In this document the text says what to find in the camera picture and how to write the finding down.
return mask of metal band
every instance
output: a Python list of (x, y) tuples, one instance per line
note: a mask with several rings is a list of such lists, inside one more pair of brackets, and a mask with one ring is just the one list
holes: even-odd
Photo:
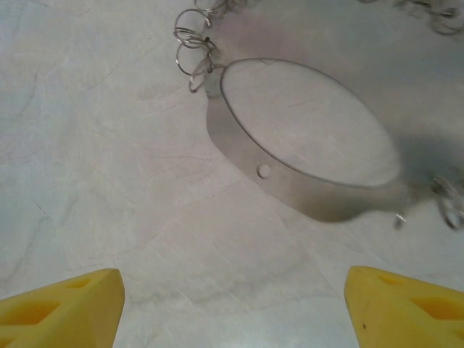
[[(359, 1), (369, 3), (377, 0)], [(208, 133), (228, 160), (268, 193), (316, 220), (343, 221), (368, 210), (383, 210), (396, 213), (394, 227), (399, 229), (406, 222), (406, 214), (413, 205), (424, 199), (435, 198), (444, 222), (454, 230), (463, 229), (464, 207), (458, 185), (444, 178), (432, 177), (430, 184), (422, 186), (406, 183), (401, 179), (374, 188), (334, 183), (292, 167), (253, 138), (233, 113), (222, 90), (224, 74), (231, 65), (239, 61), (232, 62), (227, 67), (215, 64), (213, 55), (216, 57), (219, 50), (210, 38), (199, 31), (179, 25), (180, 18), (185, 13), (196, 12), (204, 17), (204, 28), (209, 29), (215, 18), (244, 2), (245, 0), (220, 0), (210, 8), (201, 8), (198, 0), (194, 0), (195, 8), (181, 12), (174, 26), (174, 36), (180, 42), (175, 62), (184, 74), (190, 76), (188, 89), (191, 93), (206, 87), (209, 99)], [(427, 10), (432, 18), (431, 26), (437, 33), (456, 35), (464, 31), (464, 25), (455, 28), (443, 21), (458, 16), (458, 9), (443, 8), (440, 0), (400, 0), (397, 4), (409, 2)], [(201, 49), (204, 52), (204, 58), (192, 73), (181, 66), (179, 56), (182, 47)]]

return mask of metal chain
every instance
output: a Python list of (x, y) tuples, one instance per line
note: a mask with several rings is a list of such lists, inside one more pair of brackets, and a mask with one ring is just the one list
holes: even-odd
[[(182, 73), (190, 76), (188, 89), (191, 93), (196, 93), (204, 84), (203, 78), (195, 85), (195, 80), (198, 77), (204, 76), (205, 73), (211, 73), (213, 70), (222, 67), (222, 65), (217, 65), (213, 62), (213, 56), (219, 54), (219, 49), (211, 41), (210, 37), (204, 36), (203, 32), (180, 26), (180, 19), (187, 13), (197, 13), (204, 18), (204, 29), (211, 29), (215, 19), (224, 16), (234, 7), (243, 5), (244, 2), (245, 0), (219, 0), (211, 7), (203, 8), (198, 5), (198, 0), (194, 0), (195, 8), (186, 9), (177, 16), (173, 33), (180, 44), (175, 54), (175, 63)], [(199, 49), (204, 52), (204, 58), (192, 72), (188, 72), (181, 65), (180, 55), (182, 48)]]
[[(363, 3), (371, 3), (378, 0), (359, 0)], [(447, 20), (452, 20), (460, 15), (457, 7), (446, 7), (443, 0), (396, 0), (396, 6), (405, 7), (406, 4), (414, 4), (423, 7), (431, 16), (431, 28), (440, 35), (454, 36), (464, 31), (462, 25), (450, 25)]]

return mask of metal ring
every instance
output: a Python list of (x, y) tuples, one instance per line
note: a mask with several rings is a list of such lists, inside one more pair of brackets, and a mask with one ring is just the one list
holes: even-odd
[(204, 20), (205, 20), (205, 23), (206, 23), (206, 27), (208, 29), (211, 29), (212, 27), (212, 23), (211, 23), (211, 19), (201, 10), (199, 9), (186, 9), (184, 11), (182, 11), (178, 16), (177, 18), (175, 19), (175, 24), (174, 24), (174, 28), (179, 28), (178, 26), (178, 23), (179, 23), (179, 19), (182, 17), (182, 15), (184, 15), (185, 13), (187, 12), (196, 12), (196, 13), (199, 13), (201, 14), (203, 17), (204, 17)]
[(203, 35), (196, 30), (184, 27), (175, 27), (174, 28), (174, 36), (177, 40), (184, 44), (190, 38), (202, 38)]
[(195, 3), (196, 9), (198, 9), (199, 11), (206, 12), (206, 13), (211, 13), (211, 12), (216, 11), (217, 9), (220, 9), (222, 6), (227, 5), (228, 0), (222, 0), (218, 4), (210, 7), (209, 9), (202, 9), (201, 7), (199, 7), (198, 6), (198, 0), (194, 0), (194, 3)]
[[(453, 230), (460, 230), (464, 227), (464, 206), (458, 189), (444, 178), (433, 178), (436, 185), (434, 191), (439, 194), (445, 194), (445, 197), (437, 199), (438, 208), (445, 223)], [(448, 198), (452, 203), (452, 210), (446, 204), (445, 199)]]
[(182, 47), (184, 47), (184, 44), (183, 44), (183, 43), (181, 43), (181, 44), (179, 45), (179, 47), (177, 48), (177, 52), (175, 53), (175, 63), (177, 64), (178, 68), (181, 70), (182, 73), (184, 73), (184, 74), (186, 74), (186, 75), (188, 75), (188, 76), (192, 76), (191, 73), (186, 72), (186, 71), (182, 68), (181, 62), (179, 61), (179, 54), (180, 54), (180, 52), (181, 52), (181, 48), (182, 48)]
[(207, 51), (213, 50), (213, 48), (210, 48), (208, 46), (209, 41), (204, 39), (204, 38), (187, 38), (183, 40), (182, 44), (187, 48), (187, 49), (200, 49), (204, 48)]
[(198, 92), (198, 90), (204, 85), (204, 79), (203, 79), (203, 81), (196, 88), (194, 88), (193, 85), (194, 85), (195, 77), (205, 72), (209, 72), (209, 73), (212, 72), (213, 67), (214, 66), (210, 58), (207, 57), (201, 60), (201, 62), (196, 66), (195, 70), (190, 75), (190, 79), (188, 80), (188, 90), (191, 93)]

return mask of small hole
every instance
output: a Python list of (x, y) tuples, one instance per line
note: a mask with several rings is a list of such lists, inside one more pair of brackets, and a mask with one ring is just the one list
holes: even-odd
[(261, 179), (267, 179), (270, 176), (269, 165), (258, 165), (257, 174)]
[(35, 325), (49, 316), (59, 302), (24, 302), (0, 316), (0, 325)]
[(0, 339), (0, 348), (7, 348), (8, 344), (12, 342), (13, 342), (13, 339)]
[(389, 275), (380, 275), (379, 278), (384, 283), (387, 283), (390, 285), (398, 285), (398, 284), (403, 284), (405, 282), (404, 279), (395, 278)]
[(411, 299), (417, 306), (438, 320), (464, 320), (464, 304), (451, 299), (432, 297)]
[(76, 280), (76, 281), (73, 281), (71, 283), (68, 283), (66, 284), (65, 286), (67, 288), (83, 288), (84, 286), (86, 286), (88, 283), (90, 282), (90, 279), (79, 279), (79, 280)]

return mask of oval metal frame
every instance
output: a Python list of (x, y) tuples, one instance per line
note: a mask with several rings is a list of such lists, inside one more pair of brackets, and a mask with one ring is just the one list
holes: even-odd
[[(249, 60), (280, 61), (306, 67), (349, 91), (319, 70), (283, 59), (240, 59), (226, 66), (219, 78), (214, 74), (209, 75), (205, 83), (208, 95), (207, 130), (212, 142), (230, 162), (269, 194), (316, 220), (345, 221), (369, 210), (403, 211), (411, 187), (401, 178), (374, 187), (336, 183), (299, 170), (263, 147), (233, 113), (223, 90), (223, 79), (228, 69)], [(270, 167), (270, 174), (265, 178), (257, 171), (262, 165)]]

